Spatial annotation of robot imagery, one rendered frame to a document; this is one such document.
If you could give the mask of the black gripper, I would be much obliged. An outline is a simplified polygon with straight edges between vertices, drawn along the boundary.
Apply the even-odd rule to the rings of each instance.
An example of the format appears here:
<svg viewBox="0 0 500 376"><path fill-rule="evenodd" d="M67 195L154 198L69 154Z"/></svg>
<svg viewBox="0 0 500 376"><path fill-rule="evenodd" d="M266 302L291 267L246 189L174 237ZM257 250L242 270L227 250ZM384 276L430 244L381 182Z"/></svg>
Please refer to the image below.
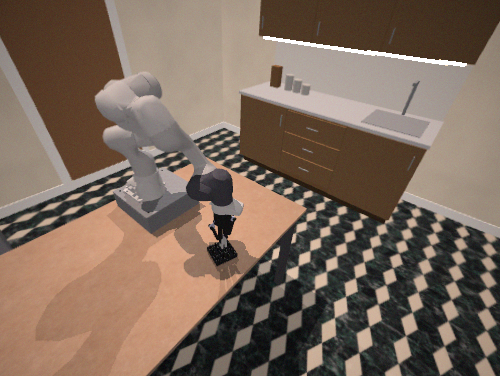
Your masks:
<svg viewBox="0 0 500 376"><path fill-rule="evenodd" d="M212 230L215 238L219 240L219 246L223 249L223 244L225 248L227 247L228 235L231 235L234 222L236 217L234 215L218 215L213 212L214 220L212 224L209 224L209 228ZM231 218L230 218L231 217ZM229 219L230 218L230 219ZM227 220L229 219L229 220ZM222 222L225 221L225 222ZM215 225L218 226L218 235L215 230Z"/></svg>

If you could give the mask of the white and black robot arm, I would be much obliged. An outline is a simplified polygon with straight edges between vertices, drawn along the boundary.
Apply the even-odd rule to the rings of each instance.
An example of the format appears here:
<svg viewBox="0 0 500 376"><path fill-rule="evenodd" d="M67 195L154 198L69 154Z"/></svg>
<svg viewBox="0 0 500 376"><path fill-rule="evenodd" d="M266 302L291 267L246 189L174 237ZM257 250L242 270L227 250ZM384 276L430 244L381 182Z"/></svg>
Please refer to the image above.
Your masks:
<svg viewBox="0 0 500 376"><path fill-rule="evenodd" d="M205 157L175 122L159 100L161 97L160 83L149 72L111 80L95 96L100 113L117 124L104 130L105 144L123 154L134 172L123 191L138 203L160 198L165 194L165 183L157 173L158 168L157 171L155 169L153 155L139 147L155 146L163 152L180 151L194 166L194 173L186 186L189 197L197 201L211 201L209 205L215 214L240 216L244 204L232 197L230 173L217 169Z"/></svg>

